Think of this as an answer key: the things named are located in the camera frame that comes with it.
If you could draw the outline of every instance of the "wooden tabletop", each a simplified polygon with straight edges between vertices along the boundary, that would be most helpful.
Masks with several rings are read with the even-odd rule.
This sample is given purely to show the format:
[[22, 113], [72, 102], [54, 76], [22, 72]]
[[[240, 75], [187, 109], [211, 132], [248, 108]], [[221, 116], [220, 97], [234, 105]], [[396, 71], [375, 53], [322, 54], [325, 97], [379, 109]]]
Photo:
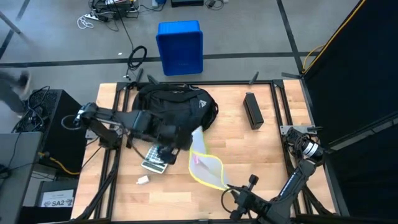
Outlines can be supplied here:
[[[294, 125], [310, 124], [300, 82], [286, 80], [284, 84]], [[100, 85], [96, 100], [98, 106], [112, 108], [115, 88], [115, 83]], [[231, 184], [247, 185], [249, 176], [255, 174], [259, 177], [259, 182], [253, 192], [266, 200], [275, 197], [285, 184], [287, 174], [270, 86], [209, 85], [200, 88], [205, 89], [215, 99], [220, 109], [215, 122], [205, 131], [205, 141], [209, 152], [223, 161]], [[248, 91], [255, 94], [264, 118], [264, 124], [256, 131], [250, 128], [243, 107], [243, 99]], [[128, 111], [131, 110], [136, 91], [131, 91], [130, 94]], [[279, 91], [277, 94], [286, 124]], [[143, 154], [146, 154], [151, 146], [140, 140], [135, 140], [135, 145]], [[87, 147], [85, 161], [97, 148], [97, 143]], [[97, 192], [103, 157], [104, 149], [97, 153], [81, 172], [72, 218], [84, 211]], [[199, 184], [190, 176], [187, 151], [182, 151], [175, 165], [168, 166], [163, 174], [142, 168], [141, 162], [142, 159], [133, 150], [122, 148], [112, 220], [229, 218], [229, 214], [220, 204], [222, 191]], [[150, 182], [146, 185], [136, 185], [137, 179], [143, 175], [149, 175]], [[322, 168], [317, 169], [307, 185], [326, 209], [335, 211]], [[102, 214], [105, 214], [107, 197], [108, 193], [104, 196], [105, 206]], [[227, 208], [236, 208], [230, 195], [224, 200]]]

